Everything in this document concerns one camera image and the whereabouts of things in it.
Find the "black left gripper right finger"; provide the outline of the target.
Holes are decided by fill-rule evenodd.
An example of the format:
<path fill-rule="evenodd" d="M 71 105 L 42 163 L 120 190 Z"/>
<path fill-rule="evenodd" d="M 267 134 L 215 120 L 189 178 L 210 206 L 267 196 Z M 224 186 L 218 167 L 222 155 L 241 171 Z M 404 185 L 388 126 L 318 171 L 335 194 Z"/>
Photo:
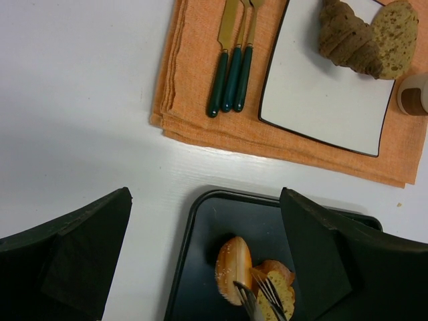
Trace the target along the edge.
<path fill-rule="evenodd" d="M 285 188 L 280 207 L 309 320 L 426 320 L 427 244 Z"/>

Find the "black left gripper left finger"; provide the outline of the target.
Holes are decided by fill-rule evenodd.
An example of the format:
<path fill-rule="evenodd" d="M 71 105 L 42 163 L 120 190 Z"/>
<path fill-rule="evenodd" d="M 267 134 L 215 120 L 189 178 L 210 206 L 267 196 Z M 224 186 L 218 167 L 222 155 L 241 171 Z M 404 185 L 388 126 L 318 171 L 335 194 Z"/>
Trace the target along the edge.
<path fill-rule="evenodd" d="M 130 219 L 117 189 L 1 239 L 2 320 L 101 320 Z"/>

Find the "stainless steel tongs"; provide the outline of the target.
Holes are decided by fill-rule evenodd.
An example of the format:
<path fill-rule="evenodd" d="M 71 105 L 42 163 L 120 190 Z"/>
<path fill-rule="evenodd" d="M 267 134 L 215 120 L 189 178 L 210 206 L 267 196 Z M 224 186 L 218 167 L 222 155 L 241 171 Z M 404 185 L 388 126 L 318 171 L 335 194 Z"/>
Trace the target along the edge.
<path fill-rule="evenodd" d="M 274 320 L 287 320 L 286 312 L 272 281 L 268 277 L 260 276 L 256 276 L 255 280 L 259 286 L 259 294 L 261 294 L 259 298 L 256 298 L 255 294 L 241 282 L 233 282 L 237 296 L 249 319 L 267 320 L 268 309 L 270 309 Z"/>

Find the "glossy orange bun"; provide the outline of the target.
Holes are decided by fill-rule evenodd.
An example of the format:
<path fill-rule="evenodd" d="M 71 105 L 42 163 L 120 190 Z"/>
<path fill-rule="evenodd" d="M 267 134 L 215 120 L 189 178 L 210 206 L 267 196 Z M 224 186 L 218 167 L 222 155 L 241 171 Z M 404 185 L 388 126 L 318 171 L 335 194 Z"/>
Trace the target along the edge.
<path fill-rule="evenodd" d="M 234 281 L 252 288 L 249 271 L 252 267 L 250 250 L 242 237 L 233 237 L 221 247 L 215 264 L 215 280 L 219 293 L 230 304 L 241 305 Z"/>

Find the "brown chocolate croissant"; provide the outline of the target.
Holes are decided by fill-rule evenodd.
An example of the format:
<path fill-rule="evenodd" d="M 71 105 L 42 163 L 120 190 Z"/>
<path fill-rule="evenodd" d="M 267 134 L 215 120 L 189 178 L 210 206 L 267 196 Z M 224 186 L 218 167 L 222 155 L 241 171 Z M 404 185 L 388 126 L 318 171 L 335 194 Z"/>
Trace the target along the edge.
<path fill-rule="evenodd" d="M 383 63 L 369 24 L 343 1 L 323 1 L 319 13 L 319 54 L 335 66 L 380 78 Z"/>

